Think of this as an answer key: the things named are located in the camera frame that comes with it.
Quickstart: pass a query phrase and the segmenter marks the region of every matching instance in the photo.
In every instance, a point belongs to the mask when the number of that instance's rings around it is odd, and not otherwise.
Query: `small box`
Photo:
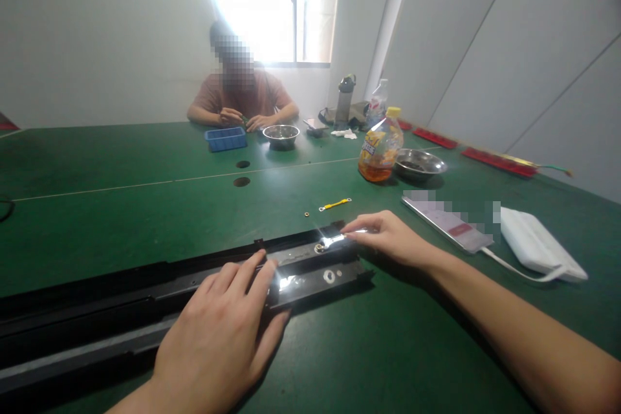
[[[246,147],[246,131],[241,127],[205,131],[205,141],[212,152]]]

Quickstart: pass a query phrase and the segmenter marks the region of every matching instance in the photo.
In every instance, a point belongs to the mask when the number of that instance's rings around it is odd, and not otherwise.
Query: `stainless steel bowl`
[[[276,150],[293,149],[299,133],[300,130],[291,125],[268,126],[263,130],[263,136],[270,141],[270,147]]]
[[[397,173],[412,181],[428,180],[444,173],[446,168],[446,164],[435,155],[414,149],[400,149],[395,162]]]

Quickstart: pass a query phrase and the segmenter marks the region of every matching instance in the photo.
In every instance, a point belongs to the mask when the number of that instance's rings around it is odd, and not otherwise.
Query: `yellow bottle cap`
[[[386,116],[388,118],[398,118],[401,115],[401,109],[399,107],[388,107],[386,110]]]

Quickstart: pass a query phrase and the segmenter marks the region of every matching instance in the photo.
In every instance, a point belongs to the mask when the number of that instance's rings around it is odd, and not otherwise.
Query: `water bottle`
[[[335,131],[349,128],[349,108],[355,85],[355,74],[348,74],[338,85],[338,104],[336,104],[336,116],[334,117]]]
[[[373,91],[369,110],[367,111],[367,127],[372,128],[386,116],[386,101],[388,100],[388,80],[381,79],[380,85]]]

